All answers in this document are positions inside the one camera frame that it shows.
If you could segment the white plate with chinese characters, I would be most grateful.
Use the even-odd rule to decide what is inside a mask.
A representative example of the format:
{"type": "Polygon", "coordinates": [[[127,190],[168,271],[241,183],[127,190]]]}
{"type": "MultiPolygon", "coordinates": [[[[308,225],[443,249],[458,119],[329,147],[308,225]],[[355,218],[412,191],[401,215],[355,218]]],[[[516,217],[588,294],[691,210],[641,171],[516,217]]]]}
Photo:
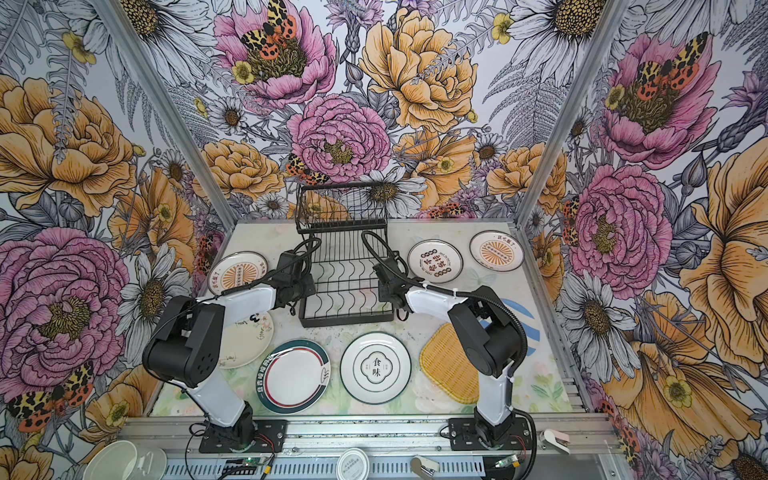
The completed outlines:
{"type": "Polygon", "coordinates": [[[402,341],[385,332],[370,332],[352,341],[340,362],[345,390],[369,405],[389,403],[407,387],[412,371],[410,354],[402,341]]]}

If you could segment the yellow woven square plate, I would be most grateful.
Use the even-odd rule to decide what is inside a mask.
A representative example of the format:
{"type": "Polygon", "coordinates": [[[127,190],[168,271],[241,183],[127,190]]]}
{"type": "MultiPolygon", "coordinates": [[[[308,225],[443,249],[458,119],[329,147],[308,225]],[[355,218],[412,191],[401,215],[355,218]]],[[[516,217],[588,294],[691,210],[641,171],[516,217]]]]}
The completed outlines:
{"type": "Polygon", "coordinates": [[[478,371],[466,357],[454,327],[441,325],[419,355],[426,377],[452,400],[475,404],[479,399],[478,371]]]}

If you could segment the white plate green red rim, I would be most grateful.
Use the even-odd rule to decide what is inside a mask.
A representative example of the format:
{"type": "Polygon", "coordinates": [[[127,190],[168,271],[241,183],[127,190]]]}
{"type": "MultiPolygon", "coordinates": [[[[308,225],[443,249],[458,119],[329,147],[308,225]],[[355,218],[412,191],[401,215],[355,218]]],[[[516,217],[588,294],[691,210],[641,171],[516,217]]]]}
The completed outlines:
{"type": "Polygon", "coordinates": [[[331,379],[330,358],[318,343],[297,339],[273,350],[257,371],[255,391],[270,412],[292,415],[310,408],[331,379]]]}

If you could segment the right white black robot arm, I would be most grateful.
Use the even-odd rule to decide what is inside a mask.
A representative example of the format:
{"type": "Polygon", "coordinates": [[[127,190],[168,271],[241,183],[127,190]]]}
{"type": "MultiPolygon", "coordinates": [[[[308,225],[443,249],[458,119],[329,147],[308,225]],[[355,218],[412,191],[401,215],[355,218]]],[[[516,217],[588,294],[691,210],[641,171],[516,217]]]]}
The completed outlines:
{"type": "Polygon", "coordinates": [[[429,315],[453,326],[466,358],[478,371],[476,435],[485,448],[499,449],[521,414],[513,407],[512,390],[515,372],[528,353],[522,322],[492,288],[449,290],[408,277],[405,261],[380,235],[364,230],[361,240],[375,260],[380,300],[397,312],[429,315]]]}

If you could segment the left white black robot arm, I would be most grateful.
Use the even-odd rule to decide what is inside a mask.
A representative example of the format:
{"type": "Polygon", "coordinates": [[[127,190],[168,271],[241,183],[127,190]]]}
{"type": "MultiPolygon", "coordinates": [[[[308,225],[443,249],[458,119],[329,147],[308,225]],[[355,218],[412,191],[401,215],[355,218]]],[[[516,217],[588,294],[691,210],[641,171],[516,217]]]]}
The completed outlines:
{"type": "Polygon", "coordinates": [[[202,410],[204,435],[215,447],[246,451],[264,439],[252,407],[219,370],[224,330],[314,294],[312,257],[321,244],[310,237],[283,252],[277,267],[263,277],[208,298],[175,296],[162,312],[142,353],[142,366],[186,392],[202,410]]]}

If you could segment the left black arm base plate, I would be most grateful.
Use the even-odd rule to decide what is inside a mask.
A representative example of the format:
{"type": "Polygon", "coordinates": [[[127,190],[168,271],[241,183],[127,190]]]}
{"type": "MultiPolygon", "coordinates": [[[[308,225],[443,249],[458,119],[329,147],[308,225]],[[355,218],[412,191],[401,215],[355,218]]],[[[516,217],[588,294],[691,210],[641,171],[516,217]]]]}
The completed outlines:
{"type": "Polygon", "coordinates": [[[287,426],[285,420],[253,419],[233,427],[208,424],[198,449],[203,454],[280,453],[287,426]]]}

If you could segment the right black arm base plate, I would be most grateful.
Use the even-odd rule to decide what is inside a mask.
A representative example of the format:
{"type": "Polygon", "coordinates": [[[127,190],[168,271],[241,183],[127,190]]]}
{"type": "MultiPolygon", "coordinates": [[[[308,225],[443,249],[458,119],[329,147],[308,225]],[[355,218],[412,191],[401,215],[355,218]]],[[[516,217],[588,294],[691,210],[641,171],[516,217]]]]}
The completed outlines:
{"type": "Polygon", "coordinates": [[[532,447],[535,428],[521,414],[493,426],[480,418],[448,420],[448,439],[453,451],[522,451],[532,447]]]}

